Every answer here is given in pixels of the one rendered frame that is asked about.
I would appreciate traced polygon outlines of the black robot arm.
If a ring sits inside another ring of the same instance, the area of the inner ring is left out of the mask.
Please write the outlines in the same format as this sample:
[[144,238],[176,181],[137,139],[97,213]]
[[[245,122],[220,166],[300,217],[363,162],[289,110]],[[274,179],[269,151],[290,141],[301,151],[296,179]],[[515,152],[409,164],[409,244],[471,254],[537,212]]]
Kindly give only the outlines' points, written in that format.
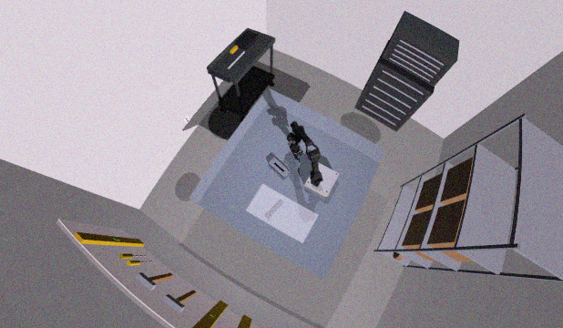
[[[296,138],[301,138],[304,141],[306,145],[307,156],[312,162],[312,171],[311,171],[312,185],[318,187],[319,183],[322,181],[322,174],[319,171],[319,161],[318,161],[321,158],[320,150],[318,146],[316,146],[313,143],[312,139],[310,139],[309,136],[305,133],[305,129],[303,126],[299,126],[298,123],[294,121],[291,123],[291,127],[293,133],[290,132],[288,134],[287,140],[289,141],[292,140],[293,142],[295,136]],[[314,145],[316,149],[308,152],[308,147],[311,145]]]

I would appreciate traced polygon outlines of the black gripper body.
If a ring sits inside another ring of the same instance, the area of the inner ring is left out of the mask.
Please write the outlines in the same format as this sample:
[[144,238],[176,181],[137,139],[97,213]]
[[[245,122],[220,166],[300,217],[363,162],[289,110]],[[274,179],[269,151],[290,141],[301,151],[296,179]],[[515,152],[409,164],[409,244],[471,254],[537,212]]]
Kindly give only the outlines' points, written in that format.
[[290,145],[290,149],[297,151],[297,149],[298,149],[298,147],[299,147],[299,146],[297,146],[297,145],[298,145],[298,143],[301,142],[302,139],[301,139],[301,138],[296,138],[296,137],[294,136],[294,140],[295,140],[295,144],[292,143],[292,144]]

